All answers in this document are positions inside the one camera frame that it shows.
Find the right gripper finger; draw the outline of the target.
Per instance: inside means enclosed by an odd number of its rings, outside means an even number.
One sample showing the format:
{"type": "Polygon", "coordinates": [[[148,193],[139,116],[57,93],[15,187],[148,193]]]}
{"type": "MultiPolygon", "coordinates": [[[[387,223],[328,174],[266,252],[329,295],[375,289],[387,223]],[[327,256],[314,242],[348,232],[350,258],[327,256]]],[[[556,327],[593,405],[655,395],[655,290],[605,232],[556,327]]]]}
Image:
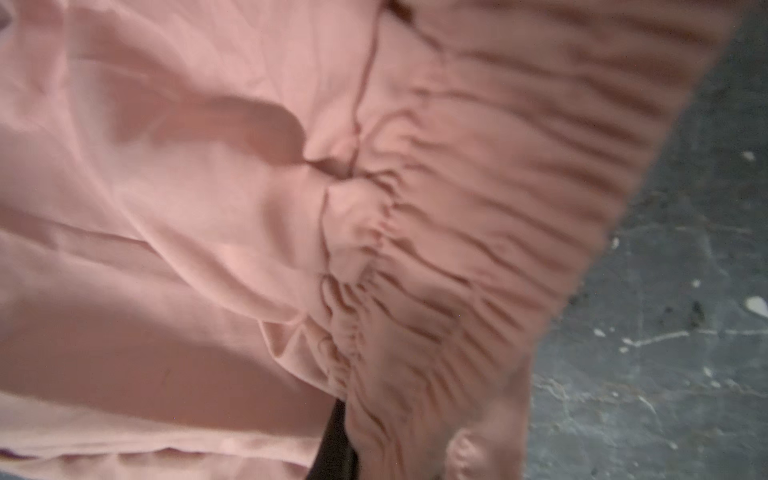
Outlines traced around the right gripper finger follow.
{"type": "Polygon", "coordinates": [[[358,480],[358,456],[345,430],[346,404],[334,403],[306,480],[358,480]]]}

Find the pink shorts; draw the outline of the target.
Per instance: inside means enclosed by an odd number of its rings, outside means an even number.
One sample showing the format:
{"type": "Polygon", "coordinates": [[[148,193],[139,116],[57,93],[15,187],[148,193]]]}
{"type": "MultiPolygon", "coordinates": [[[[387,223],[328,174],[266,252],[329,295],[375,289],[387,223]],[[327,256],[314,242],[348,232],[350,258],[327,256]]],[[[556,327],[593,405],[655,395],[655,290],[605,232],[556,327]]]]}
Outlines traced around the pink shorts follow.
{"type": "Polygon", "coordinates": [[[1,468],[518,479],[744,1],[5,1],[1,468]]]}

